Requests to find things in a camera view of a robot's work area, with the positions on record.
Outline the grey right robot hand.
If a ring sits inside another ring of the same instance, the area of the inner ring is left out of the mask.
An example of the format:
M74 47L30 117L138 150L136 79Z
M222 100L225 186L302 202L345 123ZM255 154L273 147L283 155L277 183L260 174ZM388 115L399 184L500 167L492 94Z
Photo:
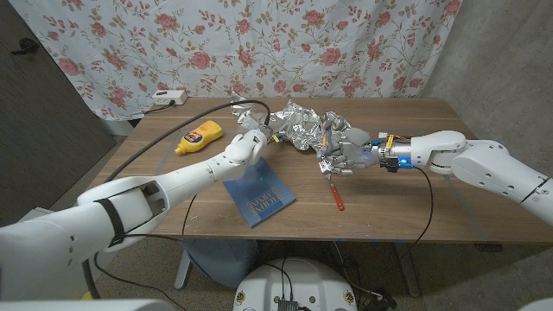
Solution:
M379 163L378 147L372 145L368 132L358 128L345 130L340 138L326 130L322 146L317 151L319 166L326 178L331 175L351 175Z

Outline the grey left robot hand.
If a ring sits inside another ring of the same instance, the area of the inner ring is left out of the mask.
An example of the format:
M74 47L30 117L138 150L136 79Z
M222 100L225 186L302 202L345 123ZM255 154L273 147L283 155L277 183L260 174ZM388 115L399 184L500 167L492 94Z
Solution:
M270 139L276 143L281 143L286 132L286 123L284 121L270 121L268 129L270 133Z

